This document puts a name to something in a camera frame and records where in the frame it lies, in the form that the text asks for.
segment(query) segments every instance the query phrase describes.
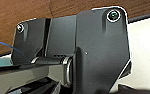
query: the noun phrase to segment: machine part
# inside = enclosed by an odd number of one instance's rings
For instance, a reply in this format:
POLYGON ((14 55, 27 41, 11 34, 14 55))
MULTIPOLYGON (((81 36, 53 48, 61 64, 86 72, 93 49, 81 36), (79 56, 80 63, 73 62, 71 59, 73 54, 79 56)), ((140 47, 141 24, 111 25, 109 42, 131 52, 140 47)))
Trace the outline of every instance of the machine part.
POLYGON ((120 12, 118 10, 111 10, 108 14, 107 14, 107 19, 110 22, 116 22, 120 19, 120 12))
POLYGON ((47 58, 39 57, 36 59, 35 64, 58 65, 62 64, 63 58, 47 58))
POLYGON ((22 24, 18 24, 16 27, 16 31, 18 33, 22 33, 24 31, 24 26, 22 24))
MULTIPOLYGON (((13 46, 20 50, 30 61, 35 57, 44 57, 49 26, 50 19, 46 18, 19 23, 13 46)), ((31 64, 15 50, 12 51, 11 58, 14 65, 31 64)))
POLYGON ((128 61, 128 65, 126 66, 126 68, 124 69, 124 71, 122 72, 122 74, 120 75, 119 79, 120 78, 123 78, 129 74, 131 74, 131 68, 132 68, 132 62, 131 60, 128 61))
POLYGON ((69 57, 75 51, 76 15, 51 19, 46 57, 69 57))
POLYGON ((74 94, 109 92, 130 59, 126 12, 120 7, 82 11, 76 30, 74 94), (107 14, 113 10, 120 19, 110 22, 107 14))
POLYGON ((49 66, 48 77, 54 81, 61 82, 65 87, 72 85, 72 58, 68 60, 67 64, 49 66))
POLYGON ((67 87, 70 87, 72 84, 72 58, 68 60, 67 66, 66 66, 66 82, 67 87))
POLYGON ((1 71, 0 94, 47 77, 48 73, 49 66, 44 65, 31 65, 30 68, 23 66, 16 70, 1 71))

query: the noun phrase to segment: round bolt head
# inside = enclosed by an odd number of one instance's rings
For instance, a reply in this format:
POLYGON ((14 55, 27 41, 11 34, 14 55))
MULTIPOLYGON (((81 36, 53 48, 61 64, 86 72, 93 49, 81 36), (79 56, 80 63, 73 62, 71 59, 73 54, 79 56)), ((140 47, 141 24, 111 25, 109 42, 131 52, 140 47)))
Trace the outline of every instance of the round bolt head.
POLYGON ((23 32, 23 30, 24 30, 24 26, 22 24, 18 24, 16 27, 16 31, 21 33, 21 32, 23 32))
POLYGON ((119 20, 119 18, 120 18, 120 12, 117 10, 111 10, 107 15, 107 19, 110 22, 116 22, 119 20))

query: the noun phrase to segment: screw head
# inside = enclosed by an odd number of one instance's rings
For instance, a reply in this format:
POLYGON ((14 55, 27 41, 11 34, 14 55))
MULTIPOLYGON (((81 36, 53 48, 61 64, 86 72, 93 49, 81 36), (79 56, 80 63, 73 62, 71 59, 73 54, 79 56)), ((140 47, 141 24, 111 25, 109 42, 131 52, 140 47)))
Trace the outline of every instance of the screw head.
POLYGON ((22 24, 18 24, 17 27, 16 27, 16 31, 21 33, 24 31, 24 26, 22 24))
POLYGON ((117 10, 111 10, 108 13, 107 18, 110 22, 116 22, 120 18, 120 12, 117 10))

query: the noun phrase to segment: black metal bracket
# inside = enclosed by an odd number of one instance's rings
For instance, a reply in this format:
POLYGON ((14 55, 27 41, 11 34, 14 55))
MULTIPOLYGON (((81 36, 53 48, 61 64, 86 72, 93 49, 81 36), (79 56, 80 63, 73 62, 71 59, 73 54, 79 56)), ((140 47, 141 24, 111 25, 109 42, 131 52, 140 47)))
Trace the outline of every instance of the black metal bracket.
POLYGON ((58 65, 71 57, 73 69, 69 73, 74 94, 93 94, 100 89, 109 92, 130 63, 127 17, 120 7, 18 25, 14 47, 31 62, 13 50, 13 64, 58 65))

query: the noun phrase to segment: metal surface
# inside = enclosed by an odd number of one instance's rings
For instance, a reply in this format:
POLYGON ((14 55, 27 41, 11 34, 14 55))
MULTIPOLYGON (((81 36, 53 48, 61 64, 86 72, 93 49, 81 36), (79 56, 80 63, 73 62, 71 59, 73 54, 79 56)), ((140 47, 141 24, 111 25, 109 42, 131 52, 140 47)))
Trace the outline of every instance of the metal surface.
POLYGON ((13 50, 11 58, 14 65, 29 64, 35 57, 44 56, 46 35, 48 35, 49 29, 47 24, 50 24, 50 19, 40 18, 23 21, 19 24, 23 25, 24 30, 22 32, 16 30, 13 46, 20 50, 25 57, 13 50))
POLYGON ((34 66, 0 72, 0 94, 47 77, 49 66, 34 66))
POLYGON ((14 47, 32 62, 13 51, 13 64, 53 64, 48 77, 67 87, 73 84, 75 94, 108 92, 130 59, 126 13, 120 7, 21 23, 24 31, 16 32, 14 47), (108 20, 114 10, 119 17, 108 20))
POLYGON ((130 59, 127 19, 120 7, 104 7, 77 14, 75 94, 109 92, 130 59), (107 13, 120 12, 120 19, 110 22, 107 13))

